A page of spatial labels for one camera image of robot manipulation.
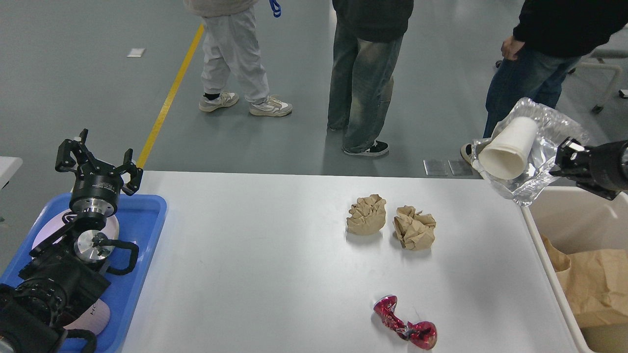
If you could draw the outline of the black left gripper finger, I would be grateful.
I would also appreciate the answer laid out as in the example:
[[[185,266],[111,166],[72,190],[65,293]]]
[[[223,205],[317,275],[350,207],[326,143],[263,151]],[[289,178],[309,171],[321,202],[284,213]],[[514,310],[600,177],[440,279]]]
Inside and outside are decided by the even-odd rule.
[[[132,196],[140,188],[144,170],[137,166],[132,159],[132,155],[133,149],[128,149],[124,154],[122,165],[110,170],[110,178],[113,180],[117,194],[123,192],[128,196]]]
[[[76,177],[99,174],[99,164],[85,145],[87,135],[88,129],[83,129],[78,139],[65,139],[60,144],[55,161],[57,172],[70,172]]]

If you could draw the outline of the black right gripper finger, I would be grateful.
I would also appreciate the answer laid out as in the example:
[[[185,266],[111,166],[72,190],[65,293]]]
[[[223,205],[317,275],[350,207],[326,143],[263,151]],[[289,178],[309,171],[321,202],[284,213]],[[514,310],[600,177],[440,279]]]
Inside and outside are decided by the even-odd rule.
[[[555,166],[549,172],[553,177],[567,179],[590,179],[590,148],[574,138],[567,138],[559,147]]]
[[[617,186],[612,182],[600,184],[592,181],[577,181],[576,186],[608,201],[616,199],[621,193],[621,190],[617,189]]]

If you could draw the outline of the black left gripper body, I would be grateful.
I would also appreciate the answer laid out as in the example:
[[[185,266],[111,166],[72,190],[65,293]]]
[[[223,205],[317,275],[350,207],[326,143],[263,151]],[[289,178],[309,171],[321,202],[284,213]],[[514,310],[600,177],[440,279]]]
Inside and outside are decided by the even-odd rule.
[[[121,191],[119,175],[99,175],[86,172],[76,176],[69,208],[75,214],[96,212],[104,217],[114,215]]]

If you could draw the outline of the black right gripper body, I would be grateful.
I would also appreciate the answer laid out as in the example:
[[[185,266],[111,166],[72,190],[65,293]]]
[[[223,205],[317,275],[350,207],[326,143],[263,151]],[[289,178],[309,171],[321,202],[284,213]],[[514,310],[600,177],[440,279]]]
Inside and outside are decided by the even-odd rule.
[[[590,152],[591,181],[595,183],[614,183],[621,192],[628,190],[627,147],[628,141],[617,141],[588,146]]]

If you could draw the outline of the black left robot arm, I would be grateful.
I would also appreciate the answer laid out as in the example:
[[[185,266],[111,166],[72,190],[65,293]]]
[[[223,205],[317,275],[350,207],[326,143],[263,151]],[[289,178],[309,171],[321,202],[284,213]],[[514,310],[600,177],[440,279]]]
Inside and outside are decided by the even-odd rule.
[[[120,193],[137,192],[143,169],[133,162],[132,149],[118,167],[97,159],[86,147],[87,135],[83,129],[58,148],[54,168],[76,175],[63,225],[30,250],[31,261],[19,272],[22,283],[1,285],[3,353],[55,353],[66,339],[83,339],[82,351],[94,352],[91,330],[66,326],[110,286],[106,273],[123,276],[135,268],[139,246],[110,237],[103,228],[118,210]]]

